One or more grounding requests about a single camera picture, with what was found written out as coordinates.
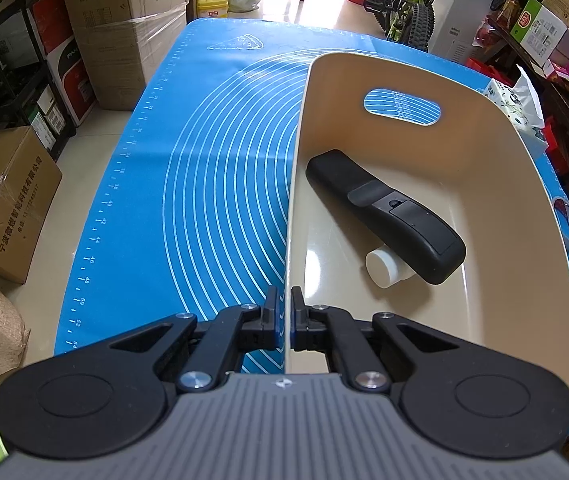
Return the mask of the brown cardboard box with print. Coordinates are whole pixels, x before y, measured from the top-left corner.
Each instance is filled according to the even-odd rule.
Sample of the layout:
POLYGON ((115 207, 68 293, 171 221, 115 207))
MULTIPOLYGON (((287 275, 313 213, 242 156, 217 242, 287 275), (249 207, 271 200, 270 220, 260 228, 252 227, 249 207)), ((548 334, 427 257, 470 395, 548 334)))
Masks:
POLYGON ((0 130, 0 278, 26 282, 61 180, 32 127, 0 130))

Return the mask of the black remote control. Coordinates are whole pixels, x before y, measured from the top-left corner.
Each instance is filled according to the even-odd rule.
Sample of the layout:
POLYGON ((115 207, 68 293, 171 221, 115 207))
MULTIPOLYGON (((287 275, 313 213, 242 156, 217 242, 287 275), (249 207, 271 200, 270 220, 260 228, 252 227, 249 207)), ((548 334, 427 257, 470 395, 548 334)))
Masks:
POLYGON ((429 284, 444 283, 463 263, 467 247, 446 221, 342 151, 331 150, 310 159, 306 176, 429 284))

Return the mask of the blue silicone baking mat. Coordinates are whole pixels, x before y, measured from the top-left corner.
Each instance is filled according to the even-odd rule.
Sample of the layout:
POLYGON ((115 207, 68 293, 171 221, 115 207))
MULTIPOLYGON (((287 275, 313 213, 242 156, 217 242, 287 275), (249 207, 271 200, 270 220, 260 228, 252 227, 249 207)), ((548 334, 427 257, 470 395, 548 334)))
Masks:
MULTIPOLYGON (((301 104, 311 63, 332 52, 460 78, 482 94, 488 84, 442 58, 351 32, 193 22, 147 86, 106 167, 68 279, 57 353, 175 312, 209 320, 226 307, 259 304, 270 287, 289 291, 301 104)), ((561 196, 548 159, 533 162, 549 199, 561 196)))

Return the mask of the green black bicycle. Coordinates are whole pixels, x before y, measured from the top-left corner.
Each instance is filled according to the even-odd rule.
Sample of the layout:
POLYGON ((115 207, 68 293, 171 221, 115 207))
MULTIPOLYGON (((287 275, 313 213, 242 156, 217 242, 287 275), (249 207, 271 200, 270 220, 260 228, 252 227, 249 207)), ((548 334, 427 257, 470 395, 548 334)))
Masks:
POLYGON ((363 0, 385 38, 426 52, 435 26, 435 0, 363 0))

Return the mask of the white floral tissue pack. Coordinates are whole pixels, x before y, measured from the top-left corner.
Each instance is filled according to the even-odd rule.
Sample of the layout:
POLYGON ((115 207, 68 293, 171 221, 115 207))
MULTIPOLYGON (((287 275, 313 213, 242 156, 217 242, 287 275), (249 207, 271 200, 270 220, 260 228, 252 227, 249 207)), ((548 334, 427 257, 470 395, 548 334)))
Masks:
POLYGON ((531 78, 522 66, 517 66, 517 68, 519 79, 512 87, 491 78, 483 95, 509 118, 531 158, 536 160, 545 154, 548 148, 548 142, 543 134, 543 128, 546 125, 545 118, 539 95, 531 78))

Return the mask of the red white tape roll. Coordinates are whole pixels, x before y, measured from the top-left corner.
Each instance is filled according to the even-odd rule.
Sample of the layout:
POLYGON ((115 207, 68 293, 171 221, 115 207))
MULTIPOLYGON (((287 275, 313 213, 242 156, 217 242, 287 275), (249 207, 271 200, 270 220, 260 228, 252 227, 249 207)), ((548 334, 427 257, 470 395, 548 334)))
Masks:
POLYGON ((569 202, 561 196, 555 196, 551 200, 553 212, 557 219, 564 247, 569 252, 569 202))

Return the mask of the stacked wrapped cardboard boxes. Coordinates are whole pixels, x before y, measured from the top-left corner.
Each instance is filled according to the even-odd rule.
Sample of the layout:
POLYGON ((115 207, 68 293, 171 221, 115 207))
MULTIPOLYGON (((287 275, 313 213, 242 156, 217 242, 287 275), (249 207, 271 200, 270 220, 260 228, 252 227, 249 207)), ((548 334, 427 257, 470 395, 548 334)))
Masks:
POLYGON ((133 110, 187 25, 188 0, 64 0, 94 93, 133 110))

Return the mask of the beige plastic storage basket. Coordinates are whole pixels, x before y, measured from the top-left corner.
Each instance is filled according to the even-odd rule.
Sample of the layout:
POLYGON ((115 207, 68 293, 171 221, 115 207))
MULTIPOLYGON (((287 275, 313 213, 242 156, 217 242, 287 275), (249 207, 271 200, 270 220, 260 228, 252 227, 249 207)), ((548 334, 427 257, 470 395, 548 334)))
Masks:
POLYGON ((519 134, 477 84, 350 52, 309 67, 291 179, 287 287, 355 318, 393 312, 535 363, 569 386, 569 257, 519 134), (380 240, 306 177, 340 150, 436 212, 467 255, 439 285, 373 283, 380 240))

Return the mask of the black hand trolley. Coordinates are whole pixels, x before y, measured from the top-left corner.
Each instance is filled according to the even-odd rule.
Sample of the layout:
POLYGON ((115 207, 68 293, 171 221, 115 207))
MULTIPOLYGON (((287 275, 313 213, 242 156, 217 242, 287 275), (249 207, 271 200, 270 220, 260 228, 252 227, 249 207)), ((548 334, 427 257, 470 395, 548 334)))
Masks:
POLYGON ((76 133, 26 0, 0 0, 0 130, 19 126, 53 159, 76 133))

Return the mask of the green white product box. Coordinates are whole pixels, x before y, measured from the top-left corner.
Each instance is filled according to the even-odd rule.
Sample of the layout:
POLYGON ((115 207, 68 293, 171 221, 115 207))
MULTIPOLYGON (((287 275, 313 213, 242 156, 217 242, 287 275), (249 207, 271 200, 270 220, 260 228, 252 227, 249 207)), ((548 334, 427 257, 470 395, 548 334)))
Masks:
POLYGON ((511 37, 540 67, 562 40, 567 26, 538 0, 527 0, 511 28, 511 37))

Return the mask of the small white pill bottle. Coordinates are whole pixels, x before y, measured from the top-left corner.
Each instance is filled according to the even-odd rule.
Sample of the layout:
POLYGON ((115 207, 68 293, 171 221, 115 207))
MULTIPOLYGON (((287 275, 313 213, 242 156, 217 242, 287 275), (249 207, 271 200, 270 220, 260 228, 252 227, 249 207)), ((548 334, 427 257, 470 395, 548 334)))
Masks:
POLYGON ((365 256, 365 268, 373 283, 383 289, 414 276, 414 270, 387 246, 368 252, 365 256))

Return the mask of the red white appliance box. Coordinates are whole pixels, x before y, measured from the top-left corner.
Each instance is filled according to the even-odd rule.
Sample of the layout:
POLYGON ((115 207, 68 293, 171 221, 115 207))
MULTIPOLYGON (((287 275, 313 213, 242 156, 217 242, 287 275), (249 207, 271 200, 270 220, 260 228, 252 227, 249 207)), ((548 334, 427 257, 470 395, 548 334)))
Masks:
POLYGON ((42 50, 74 126, 80 126, 97 99, 64 0, 37 0, 30 8, 42 50))

